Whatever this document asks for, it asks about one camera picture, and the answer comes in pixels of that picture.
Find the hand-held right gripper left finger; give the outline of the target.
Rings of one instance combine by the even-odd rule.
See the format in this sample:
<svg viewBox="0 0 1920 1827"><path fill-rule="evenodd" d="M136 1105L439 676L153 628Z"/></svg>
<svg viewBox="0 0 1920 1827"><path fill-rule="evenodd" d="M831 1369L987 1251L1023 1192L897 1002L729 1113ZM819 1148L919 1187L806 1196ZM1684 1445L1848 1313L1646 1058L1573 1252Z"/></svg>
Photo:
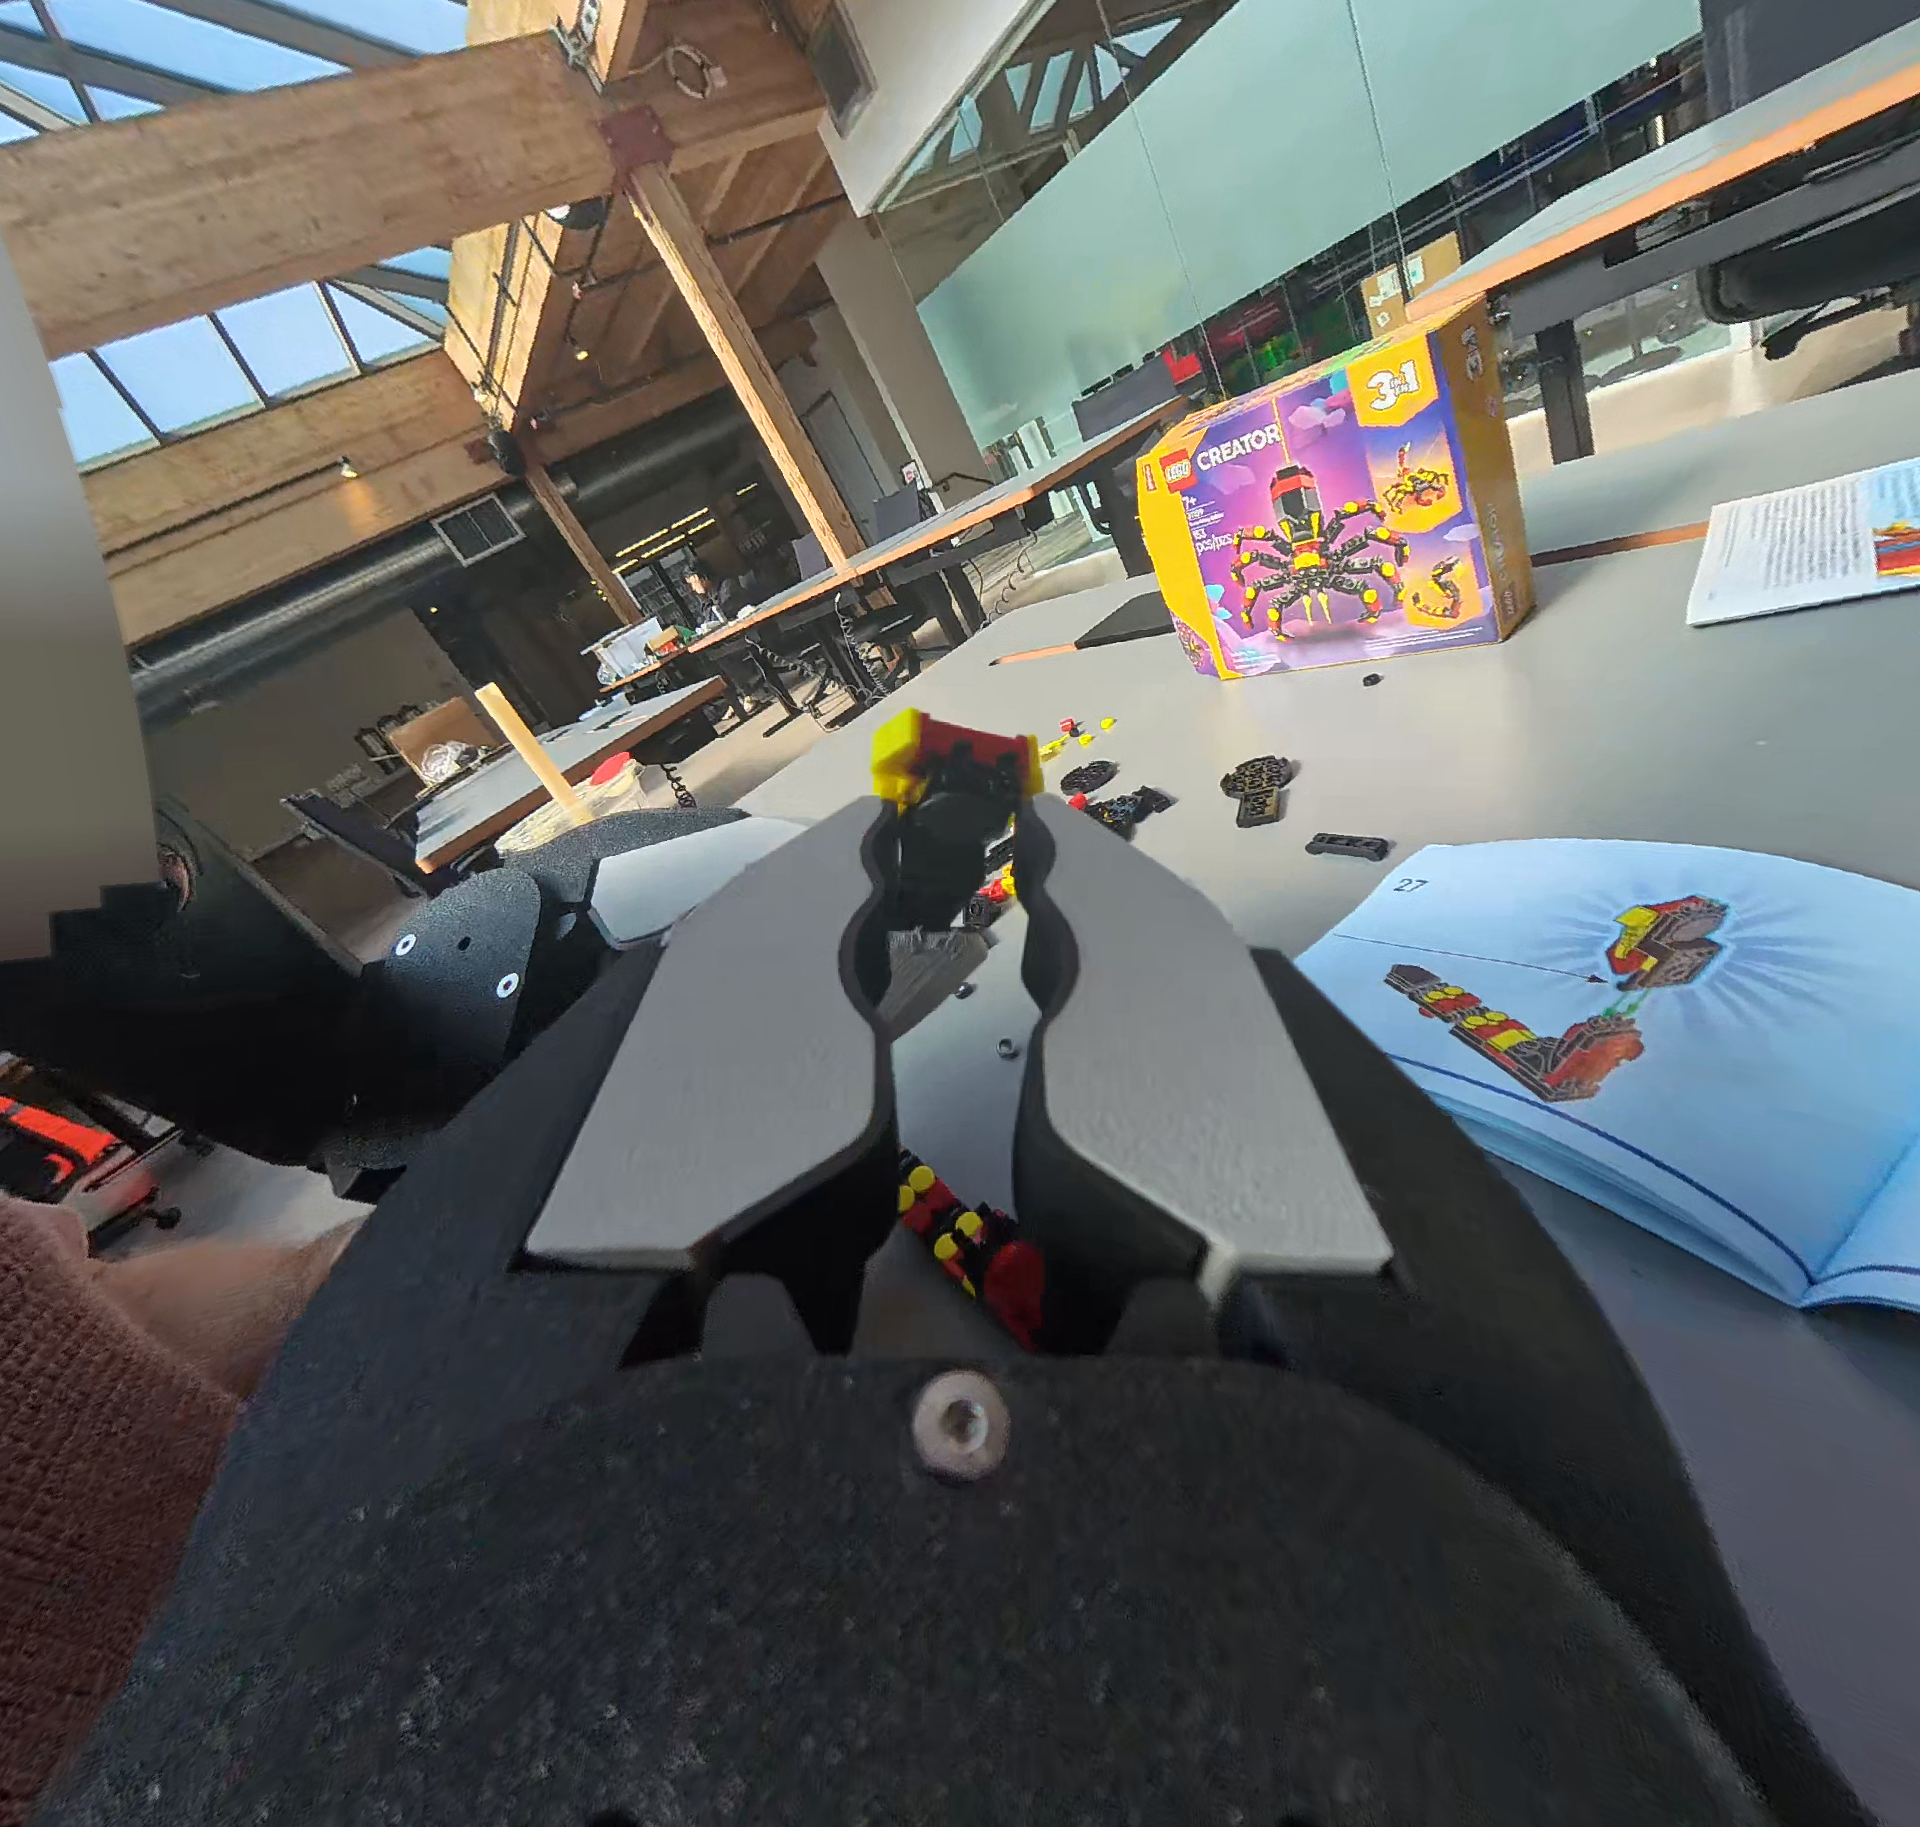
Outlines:
<svg viewBox="0 0 1920 1827"><path fill-rule="evenodd" d="M636 948L660 956L525 1237L534 1259L689 1268L881 1130L891 823L853 798Z"/></svg>

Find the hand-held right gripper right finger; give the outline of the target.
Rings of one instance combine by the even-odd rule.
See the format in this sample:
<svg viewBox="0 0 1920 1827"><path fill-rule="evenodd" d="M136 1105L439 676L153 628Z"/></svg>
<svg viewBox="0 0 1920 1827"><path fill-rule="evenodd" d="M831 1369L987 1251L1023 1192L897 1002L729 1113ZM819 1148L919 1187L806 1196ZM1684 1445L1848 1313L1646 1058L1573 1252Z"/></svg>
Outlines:
<svg viewBox="0 0 1920 1827"><path fill-rule="evenodd" d="M1252 949L1186 879L1064 800L1015 825L1040 1007L1015 1199L1077 1295L1375 1276L1392 1246Z"/></svg>

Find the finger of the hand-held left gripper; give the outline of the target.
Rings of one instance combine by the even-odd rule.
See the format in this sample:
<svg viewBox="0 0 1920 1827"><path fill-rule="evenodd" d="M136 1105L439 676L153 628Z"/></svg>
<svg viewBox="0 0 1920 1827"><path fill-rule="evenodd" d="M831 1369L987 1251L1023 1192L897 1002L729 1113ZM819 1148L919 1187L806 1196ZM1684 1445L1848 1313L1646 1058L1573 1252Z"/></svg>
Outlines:
<svg viewBox="0 0 1920 1827"><path fill-rule="evenodd" d="M591 925L607 948L636 949L804 830L778 816L742 816L607 853L590 882Z"/></svg>

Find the toy brick snake body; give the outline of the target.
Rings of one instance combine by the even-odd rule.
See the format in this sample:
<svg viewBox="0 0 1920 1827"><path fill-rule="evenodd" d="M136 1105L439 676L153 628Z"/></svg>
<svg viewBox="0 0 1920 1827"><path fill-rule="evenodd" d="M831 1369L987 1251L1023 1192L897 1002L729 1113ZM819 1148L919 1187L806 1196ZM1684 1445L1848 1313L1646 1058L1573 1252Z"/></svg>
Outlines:
<svg viewBox="0 0 1920 1827"><path fill-rule="evenodd" d="M1045 1346L1045 1259L1013 1214L965 1203L935 1169L900 1148L899 1221L1007 1334L1030 1350Z"/></svg>

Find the toy brick snake head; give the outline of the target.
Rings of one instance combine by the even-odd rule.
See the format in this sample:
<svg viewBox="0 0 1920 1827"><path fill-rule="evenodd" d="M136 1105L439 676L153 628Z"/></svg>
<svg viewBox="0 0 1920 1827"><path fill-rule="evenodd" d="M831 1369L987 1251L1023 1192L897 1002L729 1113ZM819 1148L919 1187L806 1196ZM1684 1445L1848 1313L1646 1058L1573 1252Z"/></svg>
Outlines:
<svg viewBox="0 0 1920 1827"><path fill-rule="evenodd" d="M900 711L873 744L874 795L894 810L881 845L891 931L948 931L994 877L990 857L1043 793L1041 739L987 734Z"/></svg>

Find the person's left forearm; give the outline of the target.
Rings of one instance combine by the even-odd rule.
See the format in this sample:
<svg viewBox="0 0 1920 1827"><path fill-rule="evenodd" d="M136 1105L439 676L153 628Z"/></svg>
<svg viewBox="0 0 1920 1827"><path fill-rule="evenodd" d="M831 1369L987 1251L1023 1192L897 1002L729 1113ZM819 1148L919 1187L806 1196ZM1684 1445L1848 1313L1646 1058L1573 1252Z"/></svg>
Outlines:
<svg viewBox="0 0 1920 1827"><path fill-rule="evenodd" d="M2 1205L2 1822L29 1822L122 1687L244 1401L356 1237L90 1252Z"/></svg>

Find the cluttered grey desk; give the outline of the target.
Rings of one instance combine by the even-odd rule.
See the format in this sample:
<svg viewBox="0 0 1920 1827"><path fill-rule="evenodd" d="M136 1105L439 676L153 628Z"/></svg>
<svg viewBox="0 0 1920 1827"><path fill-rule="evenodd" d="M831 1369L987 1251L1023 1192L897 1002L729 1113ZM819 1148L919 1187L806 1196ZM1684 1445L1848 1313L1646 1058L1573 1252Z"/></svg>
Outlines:
<svg viewBox="0 0 1920 1827"><path fill-rule="evenodd" d="M639 773L657 770L675 806L695 812L679 762L715 739L709 711L725 697L725 681L709 678L639 701L614 700L538 737L541 759L527 759L517 746L497 748L429 786L389 822L322 793L289 795L282 805L306 833L333 839L408 888L434 894L480 868L505 836L548 806L554 780L597 813L590 779L618 757L628 757Z"/></svg>

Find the long wooden-edged desk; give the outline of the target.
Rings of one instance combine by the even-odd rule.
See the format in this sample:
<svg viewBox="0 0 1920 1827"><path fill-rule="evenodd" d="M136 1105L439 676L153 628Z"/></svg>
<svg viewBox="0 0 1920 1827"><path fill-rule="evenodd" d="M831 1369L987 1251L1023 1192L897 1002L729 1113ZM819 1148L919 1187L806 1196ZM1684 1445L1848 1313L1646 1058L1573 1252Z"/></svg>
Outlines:
<svg viewBox="0 0 1920 1827"><path fill-rule="evenodd" d="M847 697L850 711L827 717L832 727L839 727L885 695L868 661L852 647L850 628L859 616L856 603L853 579L825 574L778 592L740 616L714 620L700 628L647 616L591 643L587 651L594 660L604 700L667 688L668 678L686 685L683 670L695 666L740 695L727 670L727 664L734 661L756 668L757 685L782 701L788 719L803 715L819 719L822 701L817 697L795 700L785 683L790 666L804 666L819 676L823 690L836 688Z"/></svg>
<svg viewBox="0 0 1920 1827"><path fill-rule="evenodd" d="M1140 527L1135 460L1177 418L1188 413L1186 395L1142 402L1111 426L1082 438L1041 470L1004 479L933 519L922 519L881 540L845 567L853 583L880 576L890 586L924 592L942 634L972 637L990 624L985 601L959 579L994 545L1023 540L1048 525L1040 514L1057 490L1083 490L1092 503L1092 525L1116 549L1128 576L1152 572L1152 553Z"/></svg>

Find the wooden stick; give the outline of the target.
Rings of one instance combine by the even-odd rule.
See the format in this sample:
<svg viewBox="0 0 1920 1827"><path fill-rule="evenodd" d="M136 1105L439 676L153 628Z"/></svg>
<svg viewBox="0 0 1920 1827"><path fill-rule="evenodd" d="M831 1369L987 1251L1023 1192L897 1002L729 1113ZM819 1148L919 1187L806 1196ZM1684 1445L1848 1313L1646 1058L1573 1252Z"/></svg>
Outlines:
<svg viewBox="0 0 1920 1827"><path fill-rule="evenodd" d="M503 688L486 683L476 688L475 697L479 708L497 725L532 776L546 789L548 803L559 810L564 822L571 829L590 823L591 810L582 800L582 793L565 779L564 768L541 746L541 739L527 727Z"/></svg>

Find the cardboard box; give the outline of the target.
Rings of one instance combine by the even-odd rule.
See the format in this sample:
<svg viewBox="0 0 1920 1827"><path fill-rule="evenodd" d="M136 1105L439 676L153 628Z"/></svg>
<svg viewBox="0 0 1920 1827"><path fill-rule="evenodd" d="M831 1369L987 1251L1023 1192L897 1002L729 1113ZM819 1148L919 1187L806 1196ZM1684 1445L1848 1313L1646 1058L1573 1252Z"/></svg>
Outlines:
<svg viewBox="0 0 1920 1827"><path fill-rule="evenodd" d="M471 700L456 697L403 719L384 722L383 737L421 784L439 786L490 752L497 731Z"/></svg>

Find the red and black object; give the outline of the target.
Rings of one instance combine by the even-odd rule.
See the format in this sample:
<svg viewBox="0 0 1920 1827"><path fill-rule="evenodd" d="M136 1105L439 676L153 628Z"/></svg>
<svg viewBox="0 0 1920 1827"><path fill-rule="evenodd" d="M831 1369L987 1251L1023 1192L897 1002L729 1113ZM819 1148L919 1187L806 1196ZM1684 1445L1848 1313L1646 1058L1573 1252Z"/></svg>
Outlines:
<svg viewBox="0 0 1920 1827"><path fill-rule="evenodd" d="M129 1144L85 1122L2 1097L2 1192L32 1205L57 1205L76 1183Z"/></svg>

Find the purple toy set box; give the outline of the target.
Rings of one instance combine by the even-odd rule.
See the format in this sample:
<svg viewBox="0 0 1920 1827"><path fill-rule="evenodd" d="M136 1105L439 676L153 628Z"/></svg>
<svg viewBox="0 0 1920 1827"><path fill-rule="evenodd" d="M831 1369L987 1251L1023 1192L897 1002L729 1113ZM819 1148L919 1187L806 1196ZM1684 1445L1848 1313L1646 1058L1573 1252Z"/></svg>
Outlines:
<svg viewBox="0 0 1920 1827"><path fill-rule="evenodd" d="M1534 613L1483 297L1177 423L1135 464L1205 681L1499 644Z"/></svg>

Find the white instruction booklet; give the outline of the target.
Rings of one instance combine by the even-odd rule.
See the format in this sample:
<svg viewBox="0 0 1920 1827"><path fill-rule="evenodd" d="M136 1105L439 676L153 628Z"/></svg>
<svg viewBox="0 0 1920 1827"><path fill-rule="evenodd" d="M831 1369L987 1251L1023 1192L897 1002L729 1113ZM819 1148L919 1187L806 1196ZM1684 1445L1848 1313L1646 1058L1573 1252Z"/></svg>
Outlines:
<svg viewBox="0 0 1920 1827"><path fill-rule="evenodd" d="M1712 508L1687 603L1707 628L1918 588L1918 460Z"/></svg>

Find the black office chair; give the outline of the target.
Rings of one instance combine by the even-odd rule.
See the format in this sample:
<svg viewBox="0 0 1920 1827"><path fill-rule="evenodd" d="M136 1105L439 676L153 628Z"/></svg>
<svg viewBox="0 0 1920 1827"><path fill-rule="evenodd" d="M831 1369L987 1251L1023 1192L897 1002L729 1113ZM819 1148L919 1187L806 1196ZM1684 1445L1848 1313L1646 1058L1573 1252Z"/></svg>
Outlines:
<svg viewBox="0 0 1920 1827"><path fill-rule="evenodd" d="M1723 119L1794 92L1805 107L1888 72L1886 46L1915 41L1918 0L1698 0L1709 117ZM1906 316L1900 355L1915 367L1915 97L1853 119L1737 186L1735 205L1839 202L1779 236L1705 266L1695 282L1707 320L1759 334L1766 359L1878 310Z"/></svg>

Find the wooden-edged desk with black frame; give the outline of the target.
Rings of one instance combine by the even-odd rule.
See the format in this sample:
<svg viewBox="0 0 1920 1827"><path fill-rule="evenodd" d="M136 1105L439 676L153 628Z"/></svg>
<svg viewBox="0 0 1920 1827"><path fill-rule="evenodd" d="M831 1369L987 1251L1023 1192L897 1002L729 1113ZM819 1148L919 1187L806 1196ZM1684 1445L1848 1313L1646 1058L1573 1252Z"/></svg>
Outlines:
<svg viewBox="0 0 1920 1827"><path fill-rule="evenodd" d="M1900 33L1886 55L1888 72L1871 85L1841 67L1839 99L1824 107L1805 107L1786 92L1583 186L1472 256L1429 294L1423 313L1476 297L1499 306L1513 338L1534 344L1550 460L1595 454L1578 320L1839 212L1824 194L1737 207L1735 191L1823 133L1896 97L1918 97L1918 23L1915 41Z"/></svg>

